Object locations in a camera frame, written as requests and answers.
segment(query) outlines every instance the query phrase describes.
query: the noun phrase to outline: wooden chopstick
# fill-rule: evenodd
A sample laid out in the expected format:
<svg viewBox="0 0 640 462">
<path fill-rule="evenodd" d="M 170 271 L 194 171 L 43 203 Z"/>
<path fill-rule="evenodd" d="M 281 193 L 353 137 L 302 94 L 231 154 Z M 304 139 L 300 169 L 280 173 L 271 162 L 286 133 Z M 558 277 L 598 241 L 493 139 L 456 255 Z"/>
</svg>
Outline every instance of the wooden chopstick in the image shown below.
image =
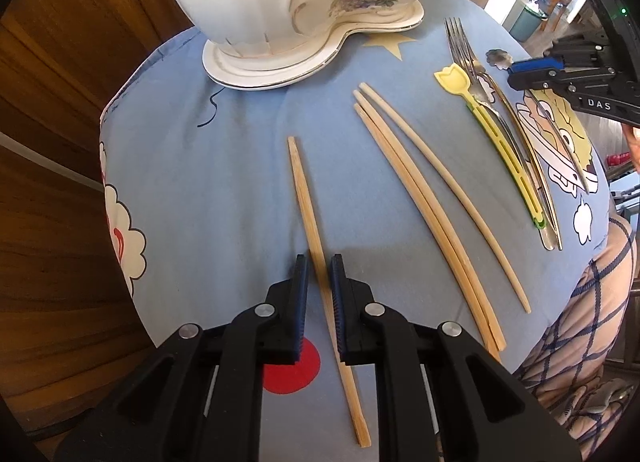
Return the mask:
<svg viewBox="0 0 640 462">
<path fill-rule="evenodd" d="M 414 203 L 424 221 L 427 223 L 433 236 L 435 237 L 438 245 L 440 246 L 440 250 L 442 254 L 445 256 L 449 267 L 451 268 L 458 284 L 460 285 L 460 289 L 462 294 L 465 297 L 466 303 L 471 310 L 471 314 L 473 314 L 474 320 L 476 321 L 476 326 L 480 331 L 480 335 L 482 336 L 482 340 L 484 342 L 484 347 L 487 351 L 494 356 L 494 358 L 500 361 L 500 352 L 498 350 L 494 335 L 492 334 L 491 329 L 489 328 L 489 324 L 486 320 L 484 312 L 482 311 L 482 307 L 478 301 L 478 297 L 474 292 L 468 277 L 466 276 L 465 270 L 462 267 L 462 263 L 460 262 L 459 257 L 456 255 L 456 252 L 453 249 L 449 238 L 447 238 L 446 233 L 444 232 L 441 222 L 438 221 L 436 215 L 434 214 L 431 206 L 425 200 L 424 195 L 420 191 L 415 179 L 410 175 L 409 171 L 402 163 L 398 154 L 395 152 L 391 144 L 383 135 L 382 131 L 376 126 L 376 124 L 371 120 L 367 112 L 364 111 L 361 105 L 356 104 L 354 108 L 357 114 L 360 116 L 364 124 L 367 126 L 370 134 L 378 144 L 380 150 L 385 155 L 386 159 L 389 161 L 389 164 L 393 167 L 400 178 L 400 181 L 408 191 L 411 198 L 414 200 Z"/>
<path fill-rule="evenodd" d="M 393 150 L 398 155 L 402 164 L 406 167 L 409 174 L 414 179 L 415 183 L 418 186 L 418 189 L 424 196 L 427 204 L 430 206 L 432 212 L 435 215 L 435 218 L 440 222 L 445 235 L 447 236 L 450 244 L 453 246 L 456 256 L 460 259 L 462 263 L 463 270 L 466 274 L 466 278 L 468 279 L 471 287 L 476 294 L 476 298 L 480 303 L 480 307 L 484 316 L 486 317 L 487 322 L 489 323 L 489 328 L 494 336 L 495 342 L 498 346 L 498 350 L 503 351 L 507 342 L 502 334 L 502 329 L 500 328 L 500 323 L 498 323 L 498 319 L 495 316 L 494 309 L 487 298 L 484 289 L 482 288 L 482 284 L 476 274 L 476 270 L 471 264 L 471 260 L 466 254 L 465 248 L 462 245 L 462 242 L 458 238 L 458 234 L 456 233 L 453 225 L 449 221 L 447 214 L 444 212 L 444 209 L 440 205 L 437 200 L 435 194 L 427 184 L 426 180 L 420 173 L 420 170 L 415 165 L 414 161 L 411 159 L 409 154 L 406 152 L 396 135 L 393 134 L 391 129 L 386 125 L 386 122 L 380 117 L 380 114 L 376 111 L 376 109 L 371 105 L 371 103 L 360 93 L 353 92 L 353 95 L 357 98 L 360 105 L 364 108 L 364 111 L 369 115 L 369 118 L 373 121 L 373 123 L 378 127 L 378 129 L 382 132 L 387 142 L 391 145 Z"/>
<path fill-rule="evenodd" d="M 295 137 L 289 137 L 287 142 L 289 143 L 289 156 L 291 159 L 291 168 L 293 169 L 293 178 L 296 185 L 298 204 L 300 205 L 300 213 L 302 214 L 302 221 L 305 226 L 306 241 L 309 244 L 311 260 L 313 261 L 316 278 L 318 279 L 318 285 L 320 286 L 320 296 L 322 298 L 322 306 L 324 307 L 324 317 L 326 318 L 326 324 L 329 327 L 331 343 L 334 346 L 334 354 L 338 363 L 338 371 L 340 372 L 342 387 L 344 388 L 344 394 L 347 398 L 347 405 L 349 406 L 349 412 L 351 413 L 351 420 L 353 421 L 353 427 L 356 432 L 358 444 L 360 447 L 370 447 L 371 435 L 369 434 L 369 428 L 367 427 L 364 413 L 362 413 L 362 406 L 360 405 L 360 399 L 358 398 L 358 390 L 353 378 L 353 371 L 351 366 L 347 366 L 340 361 L 340 355 L 338 354 L 338 342 L 335 336 L 334 301 L 331 295 L 329 274 L 324 259 L 324 252 L 322 251 L 322 243 L 320 242 L 318 224 L 316 223 L 314 208 L 311 203 L 311 195 L 309 194 L 309 189 L 306 183 L 305 171 L 302 168 L 302 161 L 300 160 L 300 153 L 298 152 Z"/>
<path fill-rule="evenodd" d="M 438 157 L 435 155 L 433 151 L 424 143 L 424 140 L 420 138 L 420 136 L 409 126 L 405 120 L 401 117 L 401 115 L 393 109 L 380 95 L 378 95 L 373 88 L 371 88 L 365 82 L 361 82 L 360 89 L 365 92 L 369 98 L 371 98 L 383 111 L 398 125 L 398 127 L 404 132 L 407 137 L 411 139 L 411 141 L 415 144 L 415 146 L 420 150 L 420 152 L 425 156 L 425 158 L 430 162 L 433 168 L 440 174 L 443 180 L 447 183 L 449 188 L 453 191 L 453 193 L 457 196 L 460 203 L 466 209 L 466 212 L 469 214 L 471 219 L 475 222 L 476 226 L 484 236 L 484 239 L 491 247 L 492 251 L 494 251 L 495 257 L 498 259 L 498 262 L 502 266 L 502 270 L 507 275 L 508 280 L 511 282 L 511 286 L 513 286 L 513 291 L 516 293 L 524 310 L 527 314 L 531 313 L 531 305 L 529 304 L 529 299 L 527 298 L 522 285 L 520 284 L 520 280 L 516 276 L 509 260 L 505 256 L 500 244 L 495 239 L 494 234 L 489 229 L 489 226 L 485 223 L 484 219 L 473 205 L 469 197 L 466 195 L 465 191 L 462 190 L 460 185 L 456 182 L 455 178 L 449 173 L 447 168 L 444 167 L 444 164 L 440 162 Z"/>
</svg>

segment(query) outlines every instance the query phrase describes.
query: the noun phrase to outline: metal screw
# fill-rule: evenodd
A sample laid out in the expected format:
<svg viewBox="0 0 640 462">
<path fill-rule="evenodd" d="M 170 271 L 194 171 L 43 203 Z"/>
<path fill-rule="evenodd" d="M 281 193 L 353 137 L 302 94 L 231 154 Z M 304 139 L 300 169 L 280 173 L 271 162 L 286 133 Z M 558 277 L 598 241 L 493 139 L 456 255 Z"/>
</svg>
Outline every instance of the metal screw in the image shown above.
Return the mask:
<svg viewBox="0 0 640 462">
<path fill-rule="evenodd" d="M 369 303 L 366 307 L 364 307 L 364 312 L 366 312 L 370 316 L 379 317 L 385 313 L 385 307 L 380 303 Z"/>
<path fill-rule="evenodd" d="M 198 335 L 198 325 L 194 325 L 193 323 L 182 325 L 180 330 L 178 330 L 178 335 L 182 339 L 193 339 Z"/>
<path fill-rule="evenodd" d="M 454 321 L 447 321 L 442 325 L 442 331 L 450 337 L 458 337 L 462 334 L 462 327 Z"/>
<path fill-rule="evenodd" d="M 276 312 L 276 309 L 273 305 L 269 305 L 268 303 L 262 303 L 261 305 L 258 305 L 255 310 L 255 315 L 259 316 L 259 317 L 269 317 L 269 316 L 273 316 L 274 312 Z"/>
</svg>

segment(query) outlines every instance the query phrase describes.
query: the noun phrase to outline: wooden cabinet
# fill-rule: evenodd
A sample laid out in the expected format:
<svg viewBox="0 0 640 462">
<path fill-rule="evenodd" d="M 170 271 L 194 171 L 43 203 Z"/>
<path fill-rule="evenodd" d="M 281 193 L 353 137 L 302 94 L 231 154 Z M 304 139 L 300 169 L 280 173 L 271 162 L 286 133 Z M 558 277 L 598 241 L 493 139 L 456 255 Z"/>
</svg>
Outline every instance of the wooden cabinet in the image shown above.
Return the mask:
<svg viewBox="0 0 640 462">
<path fill-rule="evenodd" d="M 102 108 L 191 23 L 174 0 L 12 0 L 0 132 L 100 181 Z M 104 196 L 0 147 L 0 395 L 26 431 L 94 406 L 152 349 Z M 38 446 L 52 456 L 63 435 Z"/>
</svg>

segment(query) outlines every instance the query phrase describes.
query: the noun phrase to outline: red circle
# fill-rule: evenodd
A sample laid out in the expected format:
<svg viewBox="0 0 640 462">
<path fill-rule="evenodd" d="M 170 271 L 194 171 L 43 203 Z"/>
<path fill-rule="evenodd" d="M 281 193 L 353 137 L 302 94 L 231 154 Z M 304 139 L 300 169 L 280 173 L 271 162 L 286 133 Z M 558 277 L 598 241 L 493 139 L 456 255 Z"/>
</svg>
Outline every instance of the red circle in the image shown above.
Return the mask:
<svg viewBox="0 0 640 462">
<path fill-rule="evenodd" d="M 320 372 L 320 354 L 306 337 L 295 365 L 264 365 L 262 385 L 272 394 L 293 394 L 311 384 Z"/>
</svg>

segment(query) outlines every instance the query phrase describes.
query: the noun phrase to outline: person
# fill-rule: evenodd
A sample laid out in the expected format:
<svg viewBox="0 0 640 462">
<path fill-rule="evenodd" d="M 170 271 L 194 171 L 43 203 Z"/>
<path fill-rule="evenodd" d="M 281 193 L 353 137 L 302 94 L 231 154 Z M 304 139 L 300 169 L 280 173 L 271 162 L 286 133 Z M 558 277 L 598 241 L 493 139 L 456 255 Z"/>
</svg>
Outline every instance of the person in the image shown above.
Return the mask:
<svg viewBox="0 0 640 462">
<path fill-rule="evenodd" d="M 626 124 L 622 129 L 640 172 L 640 129 Z M 636 254 L 631 226 L 610 215 L 605 248 L 590 261 L 567 307 L 516 372 L 578 441 L 585 460 L 616 425 L 632 393 L 627 382 L 606 381 L 603 372 L 625 315 Z"/>
</svg>

